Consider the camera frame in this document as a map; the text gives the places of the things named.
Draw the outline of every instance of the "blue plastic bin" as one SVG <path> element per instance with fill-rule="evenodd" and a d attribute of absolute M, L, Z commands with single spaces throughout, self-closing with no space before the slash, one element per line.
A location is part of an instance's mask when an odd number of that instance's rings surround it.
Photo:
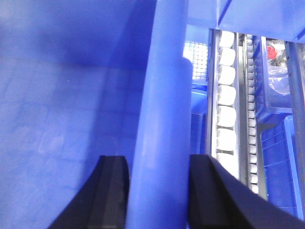
<path fill-rule="evenodd" d="M 261 134 L 268 201 L 303 220 L 296 170 L 293 117 Z"/>
<path fill-rule="evenodd" d="M 255 61 L 255 108 L 259 123 L 278 124 L 292 114 L 291 95 L 281 95 L 269 85 L 265 37 L 253 37 Z"/>
<path fill-rule="evenodd" d="M 203 153 L 205 139 L 205 114 L 207 109 L 207 92 L 192 89 L 192 117 L 190 153 Z"/>

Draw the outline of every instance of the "metal grid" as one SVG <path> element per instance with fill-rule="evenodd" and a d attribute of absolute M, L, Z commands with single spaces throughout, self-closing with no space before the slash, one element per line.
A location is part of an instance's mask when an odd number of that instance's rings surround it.
<path fill-rule="evenodd" d="M 208 59 L 208 47 L 206 44 L 186 41 L 183 56 L 193 64 L 193 80 L 206 78 Z"/>

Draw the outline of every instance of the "blue bin wall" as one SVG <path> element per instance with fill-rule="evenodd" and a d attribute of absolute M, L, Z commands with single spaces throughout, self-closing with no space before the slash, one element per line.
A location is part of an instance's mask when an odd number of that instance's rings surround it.
<path fill-rule="evenodd" d="M 0 58 L 0 228 L 41 229 L 135 148 L 145 71 Z"/>
<path fill-rule="evenodd" d="M 291 95 L 281 95 L 269 85 L 265 37 L 253 37 L 255 61 L 255 109 L 259 123 L 278 124 L 292 113 Z"/>
<path fill-rule="evenodd" d="M 261 134 L 268 201 L 303 220 L 293 117 Z"/>
<path fill-rule="evenodd" d="M 145 70 L 156 0 L 2 0 L 0 56 Z"/>

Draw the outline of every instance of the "textured plastic surface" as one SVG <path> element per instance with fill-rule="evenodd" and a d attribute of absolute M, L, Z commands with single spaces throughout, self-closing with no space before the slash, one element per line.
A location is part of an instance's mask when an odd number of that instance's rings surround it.
<path fill-rule="evenodd" d="M 0 58 L 0 228 L 41 229 L 99 155 L 130 169 L 145 72 Z"/>
<path fill-rule="evenodd" d="M 2 0 L 1 55 L 145 70 L 155 4 Z"/>
<path fill-rule="evenodd" d="M 269 86 L 265 37 L 253 37 L 255 61 L 255 108 L 259 123 L 280 123 L 292 113 L 291 95 L 281 95 Z"/>
<path fill-rule="evenodd" d="M 268 200 L 282 210 L 303 219 L 296 170 L 293 117 L 274 129 L 262 132 L 262 152 Z"/>
<path fill-rule="evenodd" d="M 127 229 L 185 229 L 192 65 L 187 1 L 158 1 L 127 211 Z"/>

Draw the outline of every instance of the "red cap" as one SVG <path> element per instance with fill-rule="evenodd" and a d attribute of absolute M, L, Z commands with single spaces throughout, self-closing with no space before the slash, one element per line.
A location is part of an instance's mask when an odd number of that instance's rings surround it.
<path fill-rule="evenodd" d="M 274 60 L 277 55 L 277 51 L 275 50 L 274 47 L 267 46 L 267 52 L 268 52 L 268 59 L 269 60 Z"/>

